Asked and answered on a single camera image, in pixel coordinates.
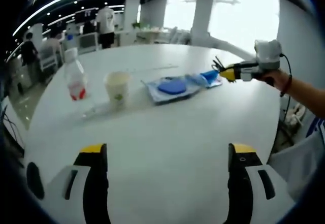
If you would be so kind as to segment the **person's right hand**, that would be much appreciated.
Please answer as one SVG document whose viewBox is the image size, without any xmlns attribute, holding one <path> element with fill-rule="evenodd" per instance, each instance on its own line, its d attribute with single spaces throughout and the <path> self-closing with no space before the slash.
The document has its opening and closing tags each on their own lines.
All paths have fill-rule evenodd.
<svg viewBox="0 0 325 224">
<path fill-rule="evenodd" d="M 273 70 L 265 74 L 263 80 L 279 91 L 285 91 L 291 83 L 291 75 L 282 70 Z"/>
</svg>

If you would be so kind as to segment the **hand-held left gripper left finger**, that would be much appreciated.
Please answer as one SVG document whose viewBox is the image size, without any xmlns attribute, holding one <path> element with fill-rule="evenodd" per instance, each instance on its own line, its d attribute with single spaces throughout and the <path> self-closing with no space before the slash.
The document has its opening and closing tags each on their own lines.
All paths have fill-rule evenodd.
<svg viewBox="0 0 325 224">
<path fill-rule="evenodd" d="M 45 210 L 56 223 L 110 223 L 107 145 L 87 146 L 47 185 Z"/>
</svg>

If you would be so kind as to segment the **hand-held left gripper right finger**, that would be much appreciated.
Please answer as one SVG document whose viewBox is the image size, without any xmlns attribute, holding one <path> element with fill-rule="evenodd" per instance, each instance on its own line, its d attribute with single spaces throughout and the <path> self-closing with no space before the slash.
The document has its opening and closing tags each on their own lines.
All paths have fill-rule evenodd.
<svg viewBox="0 0 325 224">
<path fill-rule="evenodd" d="M 294 206 L 287 183 L 249 145 L 229 144 L 225 223 L 278 223 Z"/>
</svg>

